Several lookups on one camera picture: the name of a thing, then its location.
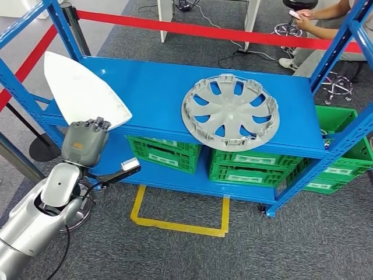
crate label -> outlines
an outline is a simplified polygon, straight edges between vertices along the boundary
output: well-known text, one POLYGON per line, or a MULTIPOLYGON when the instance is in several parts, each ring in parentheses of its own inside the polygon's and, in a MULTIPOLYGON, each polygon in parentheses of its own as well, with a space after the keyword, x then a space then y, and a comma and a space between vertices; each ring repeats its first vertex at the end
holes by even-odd
POLYGON ((245 176, 237 176, 237 175, 229 175, 228 180, 231 181, 240 181, 240 182, 249 182, 249 183, 261 183, 263 178, 260 177, 245 177, 245 176))
POLYGON ((173 146, 176 146, 176 147, 177 146, 176 141, 170 141, 170 140, 156 139, 156 138, 151 138, 151 140, 154 140, 154 141, 161 142, 161 143, 165 143, 165 144, 168 144, 168 145, 173 145, 173 146))
POLYGON ((332 187, 332 185, 326 185, 326 184, 316 184, 316 183, 309 183, 307 185, 307 187, 310 188, 323 188, 324 190, 329 190, 332 187))
POLYGON ((269 158, 269 157, 256 157, 256 156, 243 156, 243 155, 237 155, 234 160, 234 162, 250 162, 250 163, 257 163, 258 165, 274 165, 276 163, 276 159, 269 158))
POLYGON ((328 167, 324 172, 333 173, 333 174, 340 174, 340 175, 350 175, 353 171, 351 169, 340 169, 340 168, 328 167))
POLYGON ((156 156, 151 153, 149 153, 148 158, 152 160, 156 160, 157 162, 166 163, 167 165, 179 166, 179 163, 176 162, 176 160, 166 159, 164 157, 156 156))

stool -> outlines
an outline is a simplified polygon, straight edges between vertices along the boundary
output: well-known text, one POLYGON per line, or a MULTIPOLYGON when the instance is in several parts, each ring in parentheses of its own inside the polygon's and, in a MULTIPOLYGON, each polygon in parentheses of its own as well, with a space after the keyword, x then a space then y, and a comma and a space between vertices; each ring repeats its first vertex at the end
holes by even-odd
POLYGON ((344 61, 342 68, 338 73, 329 72, 326 80, 321 84, 322 89, 330 94, 329 98, 325 101, 325 104, 330 105, 335 95, 344 95, 345 100, 351 101, 353 89, 353 84, 359 82, 359 74, 365 63, 366 61, 344 61), (348 79, 346 77, 346 73, 352 62, 358 62, 359 65, 353 76, 348 79))
MULTIPOLYGON (((300 11, 304 9, 311 10, 315 8, 319 0, 283 0, 285 6, 294 11, 300 11)), ((295 19, 290 17, 288 23, 280 23, 274 27, 274 33, 281 36, 295 36, 301 37, 302 31, 295 25, 295 19)))

red barrier rope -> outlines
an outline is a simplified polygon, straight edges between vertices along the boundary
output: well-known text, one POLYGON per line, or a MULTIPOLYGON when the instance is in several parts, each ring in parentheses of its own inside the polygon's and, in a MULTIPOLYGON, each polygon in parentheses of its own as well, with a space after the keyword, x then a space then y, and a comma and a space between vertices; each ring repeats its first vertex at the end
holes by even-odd
MULTIPOLYGON (((50 26, 16 73, 15 76, 23 82, 32 68, 47 50, 47 48, 54 39, 57 31, 54 25, 50 26)), ((11 95, 6 89, 0 92, 0 112, 11 98, 11 95)))
MULTIPOLYGON (((225 39, 241 42, 258 43, 264 45, 276 45, 286 47, 310 48, 313 50, 327 50, 332 41, 304 37, 286 37, 277 34, 265 34, 258 32, 246 32, 234 29, 219 29, 216 27, 200 26, 177 22, 161 22, 159 20, 141 19, 138 17, 109 15, 105 13, 93 13, 78 10, 81 19, 93 20, 96 22, 112 23, 150 30, 164 30, 167 32, 207 37, 214 39, 225 39)), ((356 42, 350 43, 346 51, 361 53, 356 42)))

blue metal shelf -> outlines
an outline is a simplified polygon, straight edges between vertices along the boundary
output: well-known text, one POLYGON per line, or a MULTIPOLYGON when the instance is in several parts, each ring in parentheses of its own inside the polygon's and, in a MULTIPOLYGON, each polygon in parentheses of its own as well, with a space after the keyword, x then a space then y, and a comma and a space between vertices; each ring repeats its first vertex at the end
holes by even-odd
MULTIPOLYGON (((109 84, 133 115, 115 133, 198 143, 181 119, 182 99, 197 81, 230 73, 258 81, 278 103, 277 133, 256 151, 309 158, 327 154, 306 78, 113 58, 84 57, 81 63, 109 84), (185 74, 182 83, 179 73, 185 74)), ((43 117, 48 124, 66 124, 54 100, 43 117)))
MULTIPOLYGON (((313 99, 313 95, 351 40, 352 34, 356 37, 369 65, 373 67, 373 44, 361 27, 372 6, 373 0, 356 1, 310 79, 198 66, 83 57, 56 0, 41 0, 41 3, 29 13, 0 34, 0 48, 19 34, 43 9, 47 9, 72 59, 92 70, 117 92, 133 114, 133 118, 110 133, 99 164, 91 170, 96 174, 116 171, 121 162, 133 156, 124 135, 197 143, 182 123, 180 106, 185 94, 200 79, 231 73, 258 81, 277 100, 280 125, 270 142, 255 150, 314 158, 286 189, 277 195, 276 189, 270 187, 210 182, 208 180, 208 148, 203 149, 197 172, 194 175, 141 161, 142 171, 126 179, 126 182, 220 197, 227 195, 258 202, 267 205, 268 216, 274 216, 278 209, 304 186, 373 131, 371 103, 344 131, 336 135, 327 149, 324 149, 313 99), (183 73, 182 80, 180 80, 179 73, 183 73)), ((54 100, 50 102, 45 111, 42 111, 34 96, 20 83, 2 59, 0 82, 55 143, 62 145, 63 136, 56 125, 63 126, 66 123, 54 100)))
MULTIPOLYGON (((209 181, 209 152, 209 148, 203 147, 199 157, 195 174, 188 174, 145 160, 139 160, 141 171, 128 177, 124 182, 218 197, 229 195, 231 198, 264 204, 274 204, 275 202, 277 196, 275 188, 209 181)), ((133 156, 125 136, 110 134, 106 147, 102 154, 101 161, 90 171, 97 175, 116 172, 121 162, 133 156)))

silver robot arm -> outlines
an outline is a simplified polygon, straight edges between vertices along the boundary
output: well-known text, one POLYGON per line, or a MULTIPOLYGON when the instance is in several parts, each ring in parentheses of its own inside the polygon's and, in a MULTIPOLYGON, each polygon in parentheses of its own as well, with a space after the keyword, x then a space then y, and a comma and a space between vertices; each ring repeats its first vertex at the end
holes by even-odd
POLYGON ((29 261, 45 250, 60 229, 74 218, 84 198, 73 193, 84 176, 108 186, 141 169, 133 158, 122 163, 121 169, 114 174, 88 173, 99 161, 109 126, 97 118, 69 127, 62 148, 64 162, 54 166, 47 178, 23 197, 0 229, 0 280, 17 279, 29 261), (50 214, 45 207, 58 211, 50 214))

